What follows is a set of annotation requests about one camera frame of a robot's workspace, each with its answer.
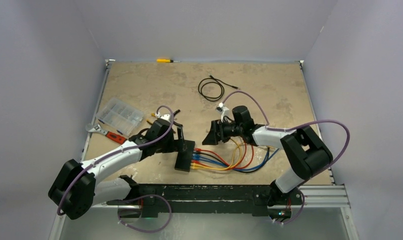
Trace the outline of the black network switch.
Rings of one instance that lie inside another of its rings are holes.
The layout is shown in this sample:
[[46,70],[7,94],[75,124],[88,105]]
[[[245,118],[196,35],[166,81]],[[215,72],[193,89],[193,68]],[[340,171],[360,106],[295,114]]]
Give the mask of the black network switch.
[[175,170],[190,172],[195,146],[196,142],[192,140],[176,140]]

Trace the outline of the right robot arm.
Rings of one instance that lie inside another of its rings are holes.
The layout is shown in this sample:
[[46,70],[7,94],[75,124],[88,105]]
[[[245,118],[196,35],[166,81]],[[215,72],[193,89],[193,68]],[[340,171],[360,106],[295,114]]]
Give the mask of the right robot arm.
[[290,192],[309,180],[333,160],[333,155],[309,126],[294,130],[272,130],[264,124],[256,124],[244,105],[231,111],[233,120],[211,121],[210,130],[202,141],[203,145],[215,146],[226,143],[232,137],[241,137],[252,146],[271,146],[283,150],[289,161],[289,169],[270,184],[270,197],[278,204],[290,197]]

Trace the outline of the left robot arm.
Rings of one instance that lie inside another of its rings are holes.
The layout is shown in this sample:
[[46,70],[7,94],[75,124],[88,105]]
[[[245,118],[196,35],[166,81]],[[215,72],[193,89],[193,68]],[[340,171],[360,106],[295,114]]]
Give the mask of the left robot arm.
[[127,205],[134,204],[140,193],[132,177],[121,175],[115,180],[105,179],[155,154],[176,152],[177,164],[190,163],[195,145],[194,141],[185,139],[182,128],[177,129],[175,139],[172,123],[157,119],[150,128],[126,139],[114,150],[92,160],[67,161],[50,187],[48,197],[57,205],[57,214],[67,215],[71,220],[103,202],[119,200]]

